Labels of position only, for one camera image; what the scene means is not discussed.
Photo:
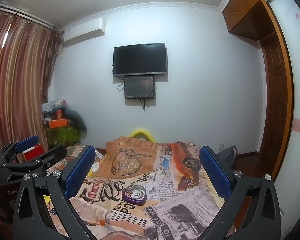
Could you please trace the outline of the purple heart tin box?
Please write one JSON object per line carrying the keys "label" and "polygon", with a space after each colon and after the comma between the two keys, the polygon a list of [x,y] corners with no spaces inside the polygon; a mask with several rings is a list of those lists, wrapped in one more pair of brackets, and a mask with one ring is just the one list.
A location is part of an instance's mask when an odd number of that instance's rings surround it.
{"label": "purple heart tin box", "polygon": [[143,206],[147,200],[146,189],[141,185],[134,185],[122,190],[122,199],[133,205]]}

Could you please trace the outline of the red white box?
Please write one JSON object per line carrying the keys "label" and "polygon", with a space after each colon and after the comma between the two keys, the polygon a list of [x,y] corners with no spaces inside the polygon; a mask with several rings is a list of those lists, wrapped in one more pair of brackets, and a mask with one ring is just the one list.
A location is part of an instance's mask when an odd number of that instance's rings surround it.
{"label": "red white box", "polygon": [[44,151],[40,144],[32,146],[31,148],[28,148],[27,150],[22,152],[26,161],[32,160],[43,153]]}

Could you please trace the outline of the yellow cloth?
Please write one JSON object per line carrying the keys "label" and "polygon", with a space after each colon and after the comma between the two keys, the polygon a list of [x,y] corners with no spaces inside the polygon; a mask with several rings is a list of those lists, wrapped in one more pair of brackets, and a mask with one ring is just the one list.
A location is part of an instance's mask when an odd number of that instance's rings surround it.
{"label": "yellow cloth", "polygon": [[96,172],[96,170],[91,168],[87,174],[87,177],[92,177],[95,172]]}

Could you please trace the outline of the dark backpack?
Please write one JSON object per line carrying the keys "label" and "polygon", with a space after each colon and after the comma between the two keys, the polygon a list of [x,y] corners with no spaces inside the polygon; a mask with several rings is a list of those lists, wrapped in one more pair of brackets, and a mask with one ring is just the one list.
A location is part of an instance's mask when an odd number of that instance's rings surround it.
{"label": "dark backpack", "polygon": [[223,160],[227,165],[233,167],[237,157],[237,147],[235,145],[230,146],[229,148],[226,148],[219,152],[217,156],[219,157],[219,159]]}

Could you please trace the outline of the green patterned container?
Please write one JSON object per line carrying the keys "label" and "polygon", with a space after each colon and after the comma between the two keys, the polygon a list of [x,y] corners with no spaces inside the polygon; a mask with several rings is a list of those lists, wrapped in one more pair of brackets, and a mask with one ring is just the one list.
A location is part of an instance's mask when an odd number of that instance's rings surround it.
{"label": "green patterned container", "polygon": [[75,127],[63,126],[57,128],[46,128],[47,142],[49,145],[63,145],[65,147],[80,142],[80,132]]}

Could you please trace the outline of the orange box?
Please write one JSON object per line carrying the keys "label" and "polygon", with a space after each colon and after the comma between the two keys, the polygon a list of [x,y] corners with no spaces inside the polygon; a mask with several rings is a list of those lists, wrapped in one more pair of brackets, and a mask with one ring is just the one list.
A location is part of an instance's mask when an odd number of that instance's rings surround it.
{"label": "orange box", "polygon": [[55,119],[55,120],[51,120],[49,122],[49,128],[59,128],[59,127],[64,127],[67,126],[68,122],[66,119]]}

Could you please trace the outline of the dark green plush cushion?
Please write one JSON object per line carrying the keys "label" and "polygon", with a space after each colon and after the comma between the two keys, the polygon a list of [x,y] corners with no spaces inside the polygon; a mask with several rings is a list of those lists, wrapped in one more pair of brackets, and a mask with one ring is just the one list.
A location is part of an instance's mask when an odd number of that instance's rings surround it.
{"label": "dark green plush cushion", "polygon": [[88,129],[81,115],[77,111],[66,109],[64,116],[73,121],[74,126],[79,130],[81,138],[85,139],[87,137]]}

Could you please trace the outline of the newspaper print bed cover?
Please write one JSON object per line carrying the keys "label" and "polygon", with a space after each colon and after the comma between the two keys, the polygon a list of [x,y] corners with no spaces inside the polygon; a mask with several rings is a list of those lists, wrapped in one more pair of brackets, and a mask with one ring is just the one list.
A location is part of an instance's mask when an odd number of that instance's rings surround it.
{"label": "newspaper print bed cover", "polygon": [[197,239],[224,204],[191,142],[119,137],[70,204],[97,239]]}

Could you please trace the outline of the striped red curtain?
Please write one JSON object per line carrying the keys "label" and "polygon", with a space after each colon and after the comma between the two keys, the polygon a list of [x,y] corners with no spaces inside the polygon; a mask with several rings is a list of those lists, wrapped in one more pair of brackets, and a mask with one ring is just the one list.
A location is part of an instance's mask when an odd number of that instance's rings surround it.
{"label": "striped red curtain", "polygon": [[42,122],[61,29],[49,29],[0,11],[0,148],[37,135],[48,149]]}

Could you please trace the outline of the brown wooden door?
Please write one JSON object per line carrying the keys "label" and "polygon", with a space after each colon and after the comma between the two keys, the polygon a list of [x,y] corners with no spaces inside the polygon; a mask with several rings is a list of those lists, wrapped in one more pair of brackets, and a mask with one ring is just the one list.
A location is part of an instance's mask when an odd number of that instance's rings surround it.
{"label": "brown wooden door", "polygon": [[266,120],[259,151],[262,173],[276,178],[285,157],[293,117],[293,78],[281,27],[264,1],[233,27],[231,33],[259,41],[266,74]]}

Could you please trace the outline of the white air conditioner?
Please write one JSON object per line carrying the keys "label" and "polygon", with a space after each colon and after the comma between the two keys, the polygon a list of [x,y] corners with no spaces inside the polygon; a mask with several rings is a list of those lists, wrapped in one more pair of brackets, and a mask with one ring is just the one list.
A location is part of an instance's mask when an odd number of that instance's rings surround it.
{"label": "white air conditioner", "polygon": [[105,34],[106,21],[104,18],[90,20],[64,31],[63,43],[66,47],[103,36]]}

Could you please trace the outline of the wooden overhead cabinet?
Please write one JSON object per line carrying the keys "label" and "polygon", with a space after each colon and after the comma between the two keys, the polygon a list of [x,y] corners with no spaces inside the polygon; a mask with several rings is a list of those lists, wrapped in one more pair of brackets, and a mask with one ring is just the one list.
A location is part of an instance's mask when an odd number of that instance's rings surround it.
{"label": "wooden overhead cabinet", "polygon": [[270,35],[282,36],[266,0],[230,0],[223,10],[228,32],[253,41]]}

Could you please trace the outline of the white wardrobe with hearts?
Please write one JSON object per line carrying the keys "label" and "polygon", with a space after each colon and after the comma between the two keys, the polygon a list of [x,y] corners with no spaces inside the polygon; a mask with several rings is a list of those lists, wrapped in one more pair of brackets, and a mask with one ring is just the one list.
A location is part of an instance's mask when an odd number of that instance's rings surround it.
{"label": "white wardrobe with hearts", "polygon": [[300,218],[300,8],[294,0],[267,0],[285,38],[293,75],[293,120],[286,154],[275,180],[285,238]]}

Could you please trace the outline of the small lower wall monitor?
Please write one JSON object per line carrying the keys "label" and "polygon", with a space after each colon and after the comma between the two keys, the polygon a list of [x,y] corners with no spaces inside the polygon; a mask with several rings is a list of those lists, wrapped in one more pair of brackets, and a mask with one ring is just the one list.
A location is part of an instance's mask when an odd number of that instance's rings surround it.
{"label": "small lower wall monitor", "polygon": [[154,97],[154,76],[125,77],[125,99],[153,99]]}

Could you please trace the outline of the large black wall television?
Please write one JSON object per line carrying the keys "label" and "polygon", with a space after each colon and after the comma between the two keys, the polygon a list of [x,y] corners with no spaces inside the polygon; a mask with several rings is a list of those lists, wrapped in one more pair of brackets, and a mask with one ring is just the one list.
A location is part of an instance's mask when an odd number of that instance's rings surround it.
{"label": "large black wall television", "polygon": [[113,76],[167,73],[165,43],[134,44],[113,50]]}

